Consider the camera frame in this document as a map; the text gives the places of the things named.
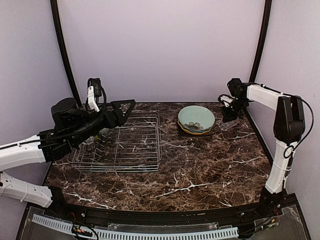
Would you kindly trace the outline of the clear ribbed glass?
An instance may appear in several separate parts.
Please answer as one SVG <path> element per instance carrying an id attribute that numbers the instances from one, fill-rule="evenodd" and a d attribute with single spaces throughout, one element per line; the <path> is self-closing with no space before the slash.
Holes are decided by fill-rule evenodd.
<path id="1" fill-rule="evenodd" d="M 235 127 L 238 124 L 238 122 L 239 122 L 238 119 L 228 121 L 228 122 L 223 122 L 221 120 L 218 125 L 219 125 L 220 130 L 226 132 L 226 131 L 229 131 L 230 129 L 232 129 L 233 127 Z"/>

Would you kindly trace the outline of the yellow polka dot plate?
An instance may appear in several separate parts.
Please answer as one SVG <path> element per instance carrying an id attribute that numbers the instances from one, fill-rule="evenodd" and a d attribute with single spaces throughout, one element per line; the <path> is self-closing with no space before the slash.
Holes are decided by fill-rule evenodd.
<path id="1" fill-rule="evenodd" d="M 212 131 L 211 128 L 208 130 L 204 130 L 204 131 L 190 131 L 190 130 L 183 128 L 181 126 L 179 127 L 179 129 L 182 130 L 184 133 L 189 134 L 189 135 L 193 135 L 193 136 L 205 136 Z"/>

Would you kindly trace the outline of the clear faceted glass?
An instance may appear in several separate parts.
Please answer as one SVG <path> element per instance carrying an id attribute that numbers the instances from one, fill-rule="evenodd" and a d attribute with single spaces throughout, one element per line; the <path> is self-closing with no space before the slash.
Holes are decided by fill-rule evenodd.
<path id="1" fill-rule="evenodd" d="M 84 141 L 84 145 L 87 152 L 93 151 L 95 149 L 95 138 L 88 138 Z"/>

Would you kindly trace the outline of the pale green plate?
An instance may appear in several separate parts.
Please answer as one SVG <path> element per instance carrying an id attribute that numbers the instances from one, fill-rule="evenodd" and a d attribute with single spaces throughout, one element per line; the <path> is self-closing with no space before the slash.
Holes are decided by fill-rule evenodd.
<path id="1" fill-rule="evenodd" d="M 206 130 L 215 123 L 214 114 L 206 107 L 190 105 L 181 109 L 178 113 L 179 123 L 190 130 Z"/>

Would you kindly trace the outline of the blue polka dot plate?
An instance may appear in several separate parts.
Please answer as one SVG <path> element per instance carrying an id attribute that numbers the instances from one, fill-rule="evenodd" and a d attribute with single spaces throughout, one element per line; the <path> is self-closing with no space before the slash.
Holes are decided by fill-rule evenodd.
<path id="1" fill-rule="evenodd" d="M 179 126 L 179 127 L 182 127 L 182 128 L 185 128 L 185 129 L 187 129 L 187 130 L 189 130 L 189 131 L 197 131 L 197 132 L 206 131 L 206 130 L 209 130 L 209 129 L 212 129 L 212 128 L 213 128 L 213 127 L 210 127 L 210 128 L 208 128 L 208 129 L 194 130 L 194 129 L 188 129 L 188 128 L 186 128 L 185 126 L 180 125 L 179 123 L 178 123 L 178 126 Z"/>

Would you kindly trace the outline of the black square floral plate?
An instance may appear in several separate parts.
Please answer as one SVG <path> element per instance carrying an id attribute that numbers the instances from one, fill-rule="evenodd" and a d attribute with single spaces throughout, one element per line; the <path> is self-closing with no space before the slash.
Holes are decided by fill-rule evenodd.
<path id="1" fill-rule="evenodd" d="M 178 132 L 178 135 L 181 136 L 181 137 L 209 137 L 209 136 L 214 136 L 215 133 L 214 132 L 206 132 L 206 133 L 202 133 L 202 134 L 198 134 L 198 133 L 188 133 L 188 132 L 185 132 L 185 131 L 179 131 Z"/>

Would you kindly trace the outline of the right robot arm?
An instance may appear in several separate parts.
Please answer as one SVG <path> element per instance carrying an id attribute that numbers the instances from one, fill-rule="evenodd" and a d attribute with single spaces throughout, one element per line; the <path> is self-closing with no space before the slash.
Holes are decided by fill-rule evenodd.
<path id="1" fill-rule="evenodd" d="M 269 177 L 261 190 L 255 209 L 259 216 L 265 217 L 281 207 L 295 151 L 309 135 L 309 132 L 305 131 L 304 114 L 304 106 L 308 103 L 298 95 L 283 93 L 264 84 L 242 82 L 239 78 L 232 78 L 227 87 L 230 94 L 222 94 L 218 98 L 222 104 L 224 123 L 240 118 L 250 102 L 259 103 L 275 112 L 275 154 Z"/>

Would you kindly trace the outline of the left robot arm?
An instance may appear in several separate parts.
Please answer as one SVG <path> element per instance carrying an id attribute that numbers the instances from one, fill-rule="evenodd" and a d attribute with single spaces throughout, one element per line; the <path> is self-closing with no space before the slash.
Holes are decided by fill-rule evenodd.
<path id="1" fill-rule="evenodd" d="M 103 129 L 124 125 L 135 107 L 133 99 L 98 104 L 98 111 L 79 108 L 68 97 L 51 108 L 54 128 L 41 131 L 25 140 L 0 148 L 0 194 L 21 202 L 48 208 L 54 201 L 64 201 L 61 190 L 40 186 L 14 178 L 5 171 L 29 164 L 41 164 L 62 159 L 72 149 Z"/>

